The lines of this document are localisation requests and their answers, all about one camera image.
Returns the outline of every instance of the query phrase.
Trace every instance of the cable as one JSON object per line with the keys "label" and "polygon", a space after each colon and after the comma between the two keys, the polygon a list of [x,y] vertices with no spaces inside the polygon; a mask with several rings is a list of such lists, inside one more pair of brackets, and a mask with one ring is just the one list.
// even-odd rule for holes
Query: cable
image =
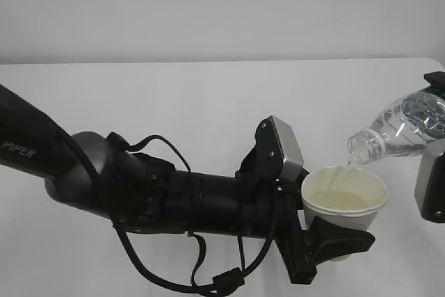
{"label": "cable", "polygon": [[[150,282],[163,287],[165,289],[169,289],[176,292],[181,292],[185,294],[202,294],[203,296],[209,295],[209,296],[228,296],[229,294],[232,294],[237,288],[233,289],[233,291],[224,291],[224,292],[217,292],[212,293],[213,290],[216,290],[215,284],[206,284],[201,286],[188,286],[188,285],[182,285],[177,284],[173,282],[169,282],[167,280],[164,280],[163,278],[160,278],[159,276],[156,276],[155,274],[151,273],[147,268],[145,268],[144,264],[139,259],[136,251],[134,250],[129,237],[127,236],[127,233],[125,232],[124,226],[121,223],[119,219],[119,215],[117,211],[115,210],[115,207],[113,205],[113,202],[108,196],[108,192],[105,188],[105,185],[103,183],[102,178],[97,173],[95,167],[91,163],[90,159],[86,155],[86,153],[82,150],[82,148],[79,146],[79,144],[61,127],[58,126],[58,135],[60,138],[65,142],[65,144],[73,151],[76,158],[79,160],[80,164],[85,168],[88,176],[91,178],[92,185],[97,189],[99,192],[103,205],[105,207],[105,210],[107,211],[111,222],[113,223],[113,227],[116,230],[116,233],[118,234],[119,240],[122,243],[122,246],[125,249],[125,252],[127,253],[131,263],[134,265],[136,270],[147,280]],[[184,165],[186,165],[187,170],[190,174],[191,169],[190,166],[187,164],[183,156],[177,151],[177,149],[171,144],[169,141],[167,141],[164,137],[160,135],[152,135],[145,138],[143,141],[139,142],[138,144],[131,146],[130,150],[134,152],[134,150],[138,149],[140,146],[144,148],[146,144],[148,144],[153,139],[160,139],[164,143],[166,143],[172,150],[178,155],[178,157],[184,162]],[[272,200],[271,200],[271,220],[270,220],[270,226],[268,235],[266,237],[266,240],[264,242],[263,247],[261,248],[259,254],[254,259],[254,261],[249,265],[249,267],[246,268],[245,271],[243,271],[243,277],[248,276],[253,272],[258,265],[263,261],[264,257],[266,256],[270,245],[273,241],[273,235],[275,233],[275,226],[276,226],[276,220],[277,220],[277,208],[275,205],[275,192],[276,189],[272,188]]]}
{"label": "cable", "polygon": [[87,157],[86,153],[79,146],[79,144],[77,144],[77,142],[74,139],[72,139],[72,137],[65,130],[63,130],[60,127],[58,128],[58,130],[59,130],[58,133],[62,138],[62,140],[71,149],[71,151],[73,151],[76,158],[85,168],[86,172],[88,173],[88,176],[91,178],[93,186],[98,188],[97,190],[101,195],[105,209],[108,212],[108,215],[110,216],[111,222],[113,223],[113,227],[115,228],[118,234],[119,240],[122,243],[125,252],[127,253],[130,261],[133,263],[136,270],[150,282],[165,289],[173,290],[176,292],[181,292],[184,294],[196,294],[196,293],[206,293],[215,290],[216,289],[215,284],[207,284],[207,285],[192,287],[188,285],[169,282],[167,280],[164,280],[163,278],[160,278],[159,276],[156,276],[155,274],[151,273],[148,269],[144,267],[143,263],[136,254],[136,251],[134,250],[127,236],[127,233],[125,232],[123,224],[120,222],[118,213],[116,212],[114,205],[105,189],[104,183],[102,182],[102,179],[97,173],[95,167]]}
{"label": "cable", "polygon": [[241,271],[245,271],[245,257],[244,257],[243,236],[238,235],[236,240],[238,241],[239,257],[241,259]]}
{"label": "cable", "polygon": [[175,148],[175,146],[170,143],[166,138],[162,137],[161,135],[150,135],[148,137],[145,137],[144,139],[142,139],[139,143],[135,144],[135,145],[129,145],[127,147],[127,151],[128,152],[137,152],[137,151],[141,151],[144,147],[147,146],[148,143],[150,143],[152,140],[154,139],[159,139],[160,141],[163,141],[165,144],[168,145],[168,147],[170,149],[172,149],[172,151],[181,159],[182,163],[185,165],[185,167],[187,168],[188,173],[191,173],[191,169],[189,164],[187,163],[187,160],[185,160],[185,158],[182,156],[181,152],[178,151],[177,148]]}

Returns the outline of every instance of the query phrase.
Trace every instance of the paper cup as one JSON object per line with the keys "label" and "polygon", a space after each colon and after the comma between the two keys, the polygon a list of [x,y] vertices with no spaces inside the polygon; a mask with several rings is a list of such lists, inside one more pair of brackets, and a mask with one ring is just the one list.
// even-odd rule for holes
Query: paper cup
{"label": "paper cup", "polygon": [[[301,186],[301,195],[307,228],[312,224],[314,217],[319,216],[338,226],[367,231],[377,213],[384,207],[389,192],[383,181],[361,168],[351,168],[349,172],[347,169],[347,167],[325,167],[305,178]],[[335,203],[335,197],[332,197],[333,201],[326,202],[323,196],[314,196],[323,191],[338,192],[335,194],[337,198],[343,194],[348,195],[349,202]]]}

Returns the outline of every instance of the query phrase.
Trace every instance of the cup rim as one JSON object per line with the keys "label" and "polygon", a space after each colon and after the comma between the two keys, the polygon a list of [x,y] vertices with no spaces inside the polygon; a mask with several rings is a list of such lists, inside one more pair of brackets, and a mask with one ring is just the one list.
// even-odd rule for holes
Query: cup rim
{"label": "cup rim", "polygon": [[314,172],[309,173],[308,176],[305,177],[305,179],[303,180],[303,182],[301,184],[301,200],[302,200],[303,204],[307,205],[308,207],[312,207],[313,209],[318,210],[320,212],[320,214],[326,214],[326,215],[331,215],[331,216],[349,216],[349,217],[360,217],[360,216],[369,215],[369,214],[379,211],[381,208],[384,207],[384,205],[387,203],[388,198],[389,198],[389,191],[388,191],[387,185],[377,175],[375,175],[372,172],[369,172],[368,170],[360,168],[360,167],[353,167],[353,168],[362,170],[368,174],[371,174],[373,177],[375,177],[380,182],[381,185],[383,185],[383,188],[386,192],[386,196],[385,196],[385,199],[382,201],[382,203],[375,205],[373,207],[365,208],[365,209],[345,210],[345,209],[331,209],[331,208],[327,208],[327,207],[322,207],[318,204],[312,203],[312,202],[308,201],[307,199],[305,199],[305,197],[303,196],[304,187],[305,187],[305,184],[307,183],[307,180],[311,177],[311,175],[316,174],[317,172],[320,172],[321,170],[325,170],[328,168],[338,168],[338,167],[344,167],[344,166],[321,167],[321,168],[315,170]]}

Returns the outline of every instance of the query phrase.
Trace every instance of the bottle neck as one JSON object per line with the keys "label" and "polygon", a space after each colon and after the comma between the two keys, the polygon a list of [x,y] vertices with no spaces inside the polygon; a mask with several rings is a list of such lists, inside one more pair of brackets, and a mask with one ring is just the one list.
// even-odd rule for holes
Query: bottle neck
{"label": "bottle neck", "polygon": [[376,131],[365,128],[349,138],[348,151],[351,161],[371,163],[386,156],[385,140]]}

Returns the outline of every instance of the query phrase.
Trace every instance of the white paper cup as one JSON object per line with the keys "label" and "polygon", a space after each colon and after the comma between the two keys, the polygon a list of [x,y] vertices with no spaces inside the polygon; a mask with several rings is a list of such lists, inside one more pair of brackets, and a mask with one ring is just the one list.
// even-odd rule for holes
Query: white paper cup
{"label": "white paper cup", "polygon": [[[377,213],[388,200],[389,192],[383,181],[374,174],[361,168],[351,168],[348,176],[337,179],[332,187],[332,180],[338,178],[340,170],[347,167],[325,167],[309,174],[301,185],[301,195],[307,228],[310,227],[315,216],[342,227],[367,231]],[[341,191],[358,195],[366,204],[357,209],[333,209],[311,200],[311,196],[319,191]],[[336,258],[335,261],[349,257]]]}

